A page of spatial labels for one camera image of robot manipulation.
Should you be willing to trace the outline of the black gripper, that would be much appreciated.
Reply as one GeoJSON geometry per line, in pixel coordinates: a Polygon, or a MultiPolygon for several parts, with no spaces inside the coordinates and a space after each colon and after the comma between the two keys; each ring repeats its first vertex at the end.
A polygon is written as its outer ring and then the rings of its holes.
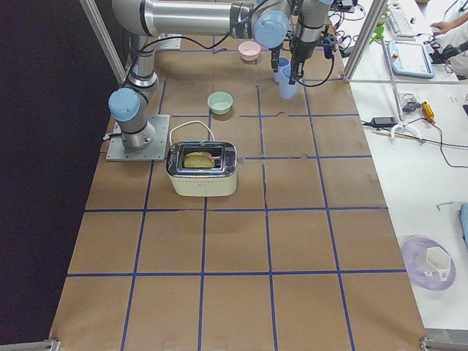
{"type": "MultiPolygon", "coordinates": [[[[322,31],[317,40],[313,42],[304,42],[295,37],[288,31],[284,39],[290,44],[291,63],[290,63],[290,81],[289,83],[300,82],[303,78],[303,66],[307,59],[312,57],[315,48],[322,48],[324,57],[332,59],[336,50],[337,40],[333,34],[322,31]]],[[[271,50],[271,69],[278,71],[280,50],[271,50]]]]}

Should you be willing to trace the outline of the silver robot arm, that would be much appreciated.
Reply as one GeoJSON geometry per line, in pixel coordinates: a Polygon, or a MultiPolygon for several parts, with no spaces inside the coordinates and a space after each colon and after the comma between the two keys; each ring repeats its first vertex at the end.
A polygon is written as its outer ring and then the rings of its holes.
{"type": "Polygon", "coordinates": [[[279,51],[289,43],[289,84],[302,83],[303,69],[316,48],[335,61],[336,37],[325,24],[331,1],[236,2],[230,8],[230,36],[253,39],[271,51],[271,67],[278,71],[279,51]]]}
{"type": "Polygon", "coordinates": [[[256,6],[245,1],[113,1],[112,10],[130,33],[131,65],[122,87],[108,100],[126,154],[152,149],[163,135],[161,119],[146,112],[159,85],[154,69],[157,45],[186,34],[251,39],[259,17],[256,6]]]}

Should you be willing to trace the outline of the person hand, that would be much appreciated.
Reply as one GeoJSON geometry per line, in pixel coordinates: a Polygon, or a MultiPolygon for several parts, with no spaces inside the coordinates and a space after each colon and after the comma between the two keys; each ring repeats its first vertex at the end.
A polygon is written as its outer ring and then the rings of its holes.
{"type": "Polygon", "coordinates": [[[437,23],[432,23],[430,25],[430,28],[432,30],[432,33],[434,36],[445,34],[448,31],[450,31],[453,28],[453,25],[451,22],[437,22],[437,23]]]}

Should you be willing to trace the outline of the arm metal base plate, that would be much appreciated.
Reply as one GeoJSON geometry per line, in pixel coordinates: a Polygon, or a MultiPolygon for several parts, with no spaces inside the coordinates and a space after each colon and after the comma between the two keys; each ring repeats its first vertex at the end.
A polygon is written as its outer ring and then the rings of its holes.
{"type": "Polygon", "coordinates": [[[146,127],[137,134],[123,133],[115,123],[106,160],[109,162],[164,161],[169,138],[170,116],[151,114],[146,116],[146,127]]]}

